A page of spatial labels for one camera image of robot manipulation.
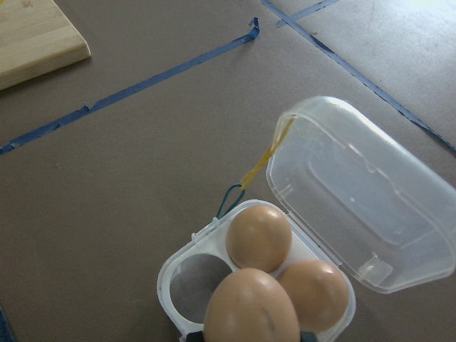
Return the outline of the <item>clear plastic egg box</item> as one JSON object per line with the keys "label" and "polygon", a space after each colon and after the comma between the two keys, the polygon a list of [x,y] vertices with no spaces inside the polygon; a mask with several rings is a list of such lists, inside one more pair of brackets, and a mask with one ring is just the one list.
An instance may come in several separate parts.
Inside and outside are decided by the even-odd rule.
{"label": "clear plastic egg box", "polygon": [[301,101],[276,124],[266,179],[291,223],[286,264],[321,259],[389,294],[455,270],[455,189],[347,102]]}

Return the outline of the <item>brown egg slot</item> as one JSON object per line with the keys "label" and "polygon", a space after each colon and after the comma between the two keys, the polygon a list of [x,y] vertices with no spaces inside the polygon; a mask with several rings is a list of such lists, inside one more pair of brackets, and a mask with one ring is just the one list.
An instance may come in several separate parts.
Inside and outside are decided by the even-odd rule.
{"label": "brown egg slot", "polygon": [[294,305],[302,331],[326,331],[338,323],[348,308],[346,280],[326,261],[297,261],[280,274],[278,281]]}
{"label": "brown egg slot", "polygon": [[265,204],[247,207],[237,214],[225,239],[227,253],[236,266],[267,273],[283,264],[291,242],[291,225],[285,214]]}

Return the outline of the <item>blue rubber band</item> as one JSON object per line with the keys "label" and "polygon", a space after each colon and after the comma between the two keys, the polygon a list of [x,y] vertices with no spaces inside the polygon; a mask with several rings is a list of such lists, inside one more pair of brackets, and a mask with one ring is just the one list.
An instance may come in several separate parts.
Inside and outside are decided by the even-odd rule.
{"label": "blue rubber band", "polygon": [[[237,196],[230,202],[229,199],[232,193],[236,192]],[[246,190],[242,184],[231,185],[224,193],[220,206],[217,210],[215,217],[217,219],[223,218],[226,214],[231,212],[244,198]]]}

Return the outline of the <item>brown egg lower slot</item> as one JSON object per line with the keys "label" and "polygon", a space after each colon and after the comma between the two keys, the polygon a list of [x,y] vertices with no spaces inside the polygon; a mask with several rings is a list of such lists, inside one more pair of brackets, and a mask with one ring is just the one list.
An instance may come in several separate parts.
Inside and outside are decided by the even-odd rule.
{"label": "brown egg lower slot", "polygon": [[346,280],[326,261],[297,261],[280,274],[278,281],[294,305],[302,331],[326,331],[338,323],[348,308]]}

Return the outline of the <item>brown egg upper slot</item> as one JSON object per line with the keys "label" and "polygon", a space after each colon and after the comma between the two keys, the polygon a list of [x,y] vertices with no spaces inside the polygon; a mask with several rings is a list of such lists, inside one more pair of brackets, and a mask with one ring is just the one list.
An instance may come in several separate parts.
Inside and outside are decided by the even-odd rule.
{"label": "brown egg upper slot", "polygon": [[267,273],[283,264],[291,242],[291,225],[285,214],[265,204],[247,207],[237,214],[225,239],[227,253],[236,266]]}

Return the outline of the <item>yellow rubber band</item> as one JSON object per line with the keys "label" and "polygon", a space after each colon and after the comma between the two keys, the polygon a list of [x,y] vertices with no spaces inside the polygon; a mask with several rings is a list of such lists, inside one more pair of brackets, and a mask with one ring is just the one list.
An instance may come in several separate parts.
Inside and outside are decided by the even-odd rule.
{"label": "yellow rubber band", "polygon": [[293,125],[294,121],[296,120],[296,115],[288,115],[288,114],[283,114],[277,124],[276,128],[274,131],[273,138],[271,140],[271,143],[269,144],[268,148],[266,151],[263,153],[261,158],[258,160],[258,162],[255,164],[255,166],[248,171],[248,173],[243,176],[243,178],[240,180],[240,185],[241,185],[241,190],[245,190],[250,186],[254,178],[257,176],[259,171],[265,166],[268,161],[271,159],[271,157],[275,154],[275,152],[279,149],[279,146],[283,143],[285,137],[287,136],[291,126]]}

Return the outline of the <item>brown egg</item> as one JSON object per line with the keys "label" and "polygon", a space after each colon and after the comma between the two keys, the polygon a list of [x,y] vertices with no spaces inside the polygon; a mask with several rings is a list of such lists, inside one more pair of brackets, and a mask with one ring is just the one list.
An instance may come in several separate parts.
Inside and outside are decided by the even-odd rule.
{"label": "brown egg", "polygon": [[227,276],[209,300],[205,341],[299,341],[300,328],[288,294],[258,269]]}

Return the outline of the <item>wooden cutting board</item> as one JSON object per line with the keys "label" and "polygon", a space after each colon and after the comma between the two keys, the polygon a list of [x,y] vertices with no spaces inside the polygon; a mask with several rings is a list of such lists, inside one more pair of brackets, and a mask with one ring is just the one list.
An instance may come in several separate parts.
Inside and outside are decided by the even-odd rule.
{"label": "wooden cutting board", "polygon": [[54,1],[1,2],[1,89],[90,57],[88,43]]}

